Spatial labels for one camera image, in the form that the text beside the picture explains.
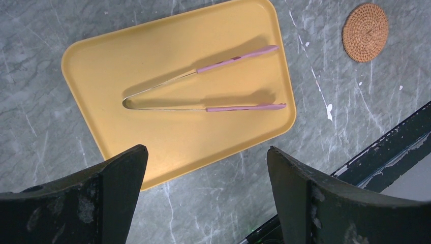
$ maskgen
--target rectangular tray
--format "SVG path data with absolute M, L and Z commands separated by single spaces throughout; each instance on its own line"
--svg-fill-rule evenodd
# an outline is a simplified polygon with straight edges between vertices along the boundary
M 143 93 L 151 107 L 287 103 L 281 110 L 142 111 L 121 102 L 143 89 L 266 45 L 280 49 Z M 268 0 L 233 0 L 79 41 L 61 69 L 108 159 L 136 144 L 149 157 L 145 190 L 288 131 L 296 117 L 283 41 Z

